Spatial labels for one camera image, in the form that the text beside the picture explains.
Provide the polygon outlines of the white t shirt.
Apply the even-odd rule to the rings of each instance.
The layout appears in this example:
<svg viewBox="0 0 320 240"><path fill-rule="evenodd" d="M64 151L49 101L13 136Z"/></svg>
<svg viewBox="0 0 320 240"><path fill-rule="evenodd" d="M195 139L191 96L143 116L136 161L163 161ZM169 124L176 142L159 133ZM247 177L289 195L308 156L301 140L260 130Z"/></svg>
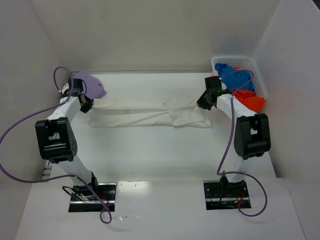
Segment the white t shirt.
<svg viewBox="0 0 320 240"><path fill-rule="evenodd" d="M196 101L194 96L98 99L92 107L90 126L210 129L211 117Z"/></svg>

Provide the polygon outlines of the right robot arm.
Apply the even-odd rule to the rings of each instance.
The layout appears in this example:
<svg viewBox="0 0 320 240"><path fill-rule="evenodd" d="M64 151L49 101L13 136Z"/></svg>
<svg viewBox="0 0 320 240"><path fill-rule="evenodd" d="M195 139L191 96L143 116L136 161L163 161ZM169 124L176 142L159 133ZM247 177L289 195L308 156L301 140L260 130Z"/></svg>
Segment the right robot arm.
<svg viewBox="0 0 320 240"><path fill-rule="evenodd" d="M197 100L197 106L208 111L219 109L231 119L231 140L222 159L226 160L228 152L234 151L237 154L235 166L222 171L223 164L220 163L217 170L220 189L226 194L244 186L249 159L262 157L270 150L269 119L264 113L250 110L231 91L223 89L218 76L206 77L204 81L205 91Z"/></svg>

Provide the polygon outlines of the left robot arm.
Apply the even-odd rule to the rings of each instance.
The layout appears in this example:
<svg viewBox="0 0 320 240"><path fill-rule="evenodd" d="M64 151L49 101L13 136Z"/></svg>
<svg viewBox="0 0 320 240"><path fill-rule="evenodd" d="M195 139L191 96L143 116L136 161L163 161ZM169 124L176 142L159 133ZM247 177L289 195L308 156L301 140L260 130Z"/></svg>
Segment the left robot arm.
<svg viewBox="0 0 320 240"><path fill-rule="evenodd" d="M61 106L45 120L35 123L39 153L42 159L59 166L73 181L75 193L93 200L98 193L98 180L78 157L78 144L71 122L79 112L88 113L94 101L86 96L82 79L69 79L62 91Z"/></svg>

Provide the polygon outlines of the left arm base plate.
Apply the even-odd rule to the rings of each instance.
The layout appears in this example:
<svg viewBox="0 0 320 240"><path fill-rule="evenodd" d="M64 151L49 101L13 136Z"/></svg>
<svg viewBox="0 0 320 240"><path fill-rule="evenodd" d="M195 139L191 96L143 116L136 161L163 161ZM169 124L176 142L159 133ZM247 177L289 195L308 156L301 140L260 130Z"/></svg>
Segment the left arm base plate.
<svg viewBox="0 0 320 240"><path fill-rule="evenodd" d="M62 189L70 196L70 213L100 212L103 209L101 202L85 186L63 186ZM117 184L99 183L96 190L99 198L114 212Z"/></svg>

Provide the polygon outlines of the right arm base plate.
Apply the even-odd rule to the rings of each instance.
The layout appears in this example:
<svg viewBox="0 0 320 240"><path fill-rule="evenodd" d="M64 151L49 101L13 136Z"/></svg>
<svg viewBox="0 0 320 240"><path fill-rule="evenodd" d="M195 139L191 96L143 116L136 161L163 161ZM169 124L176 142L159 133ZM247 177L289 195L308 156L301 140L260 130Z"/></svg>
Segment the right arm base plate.
<svg viewBox="0 0 320 240"><path fill-rule="evenodd" d="M244 180L230 183L223 189L222 183L216 181L204 181L204 197L206 210L233 210L251 209L250 197L247 184Z"/></svg>

